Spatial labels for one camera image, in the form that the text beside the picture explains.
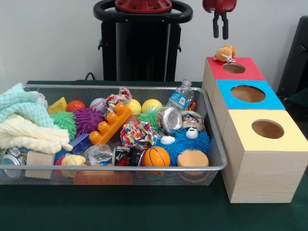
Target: water bottle label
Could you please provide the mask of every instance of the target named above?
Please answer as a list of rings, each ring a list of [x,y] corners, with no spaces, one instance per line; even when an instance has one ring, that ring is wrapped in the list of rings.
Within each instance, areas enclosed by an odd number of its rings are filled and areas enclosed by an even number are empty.
[[[170,97],[176,104],[178,104],[182,109],[188,107],[188,102],[186,102],[186,97],[177,91],[173,92],[172,96]]]

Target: basketball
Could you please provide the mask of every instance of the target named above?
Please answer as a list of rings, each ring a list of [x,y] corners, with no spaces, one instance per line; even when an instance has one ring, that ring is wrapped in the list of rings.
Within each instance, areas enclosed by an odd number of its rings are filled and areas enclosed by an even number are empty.
[[[170,166],[169,153],[161,148],[154,147],[145,151],[142,158],[142,166],[145,167],[167,167]]]

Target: wire mesh basket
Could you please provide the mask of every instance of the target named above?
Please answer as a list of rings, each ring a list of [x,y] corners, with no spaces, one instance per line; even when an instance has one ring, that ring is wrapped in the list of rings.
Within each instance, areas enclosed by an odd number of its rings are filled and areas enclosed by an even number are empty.
[[[175,87],[126,87],[134,99],[143,104],[157,99],[167,104]],[[209,167],[97,167],[97,166],[15,166],[0,165],[0,184],[27,185],[209,185],[219,170],[227,164],[224,147],[207,94],[193,89],[196,112],[205,118],[210,136],[206,153]],[[81,100],[86,106],[96,98],[118,94],[115,86],[27,85],[25,91],[37,90],[45,95],[49,105],[65,97],[67,102]],[[111,149],[121,146],[119,134],[108,142]]]

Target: yellow box top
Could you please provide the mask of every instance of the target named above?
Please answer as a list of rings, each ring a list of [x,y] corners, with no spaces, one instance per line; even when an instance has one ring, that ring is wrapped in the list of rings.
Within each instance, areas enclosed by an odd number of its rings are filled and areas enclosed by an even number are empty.
[[[308,152],[308,141],[285,110],[228,110],[246,151]]]

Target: stacked wooden boxes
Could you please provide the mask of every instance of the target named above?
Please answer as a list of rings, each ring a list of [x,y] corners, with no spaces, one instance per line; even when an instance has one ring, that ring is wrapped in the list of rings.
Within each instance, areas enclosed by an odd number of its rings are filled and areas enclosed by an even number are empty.
[[[208,57],[207,92],[228,156],[231,203],[289,203],[308,164],[308,141],[251,58]]]

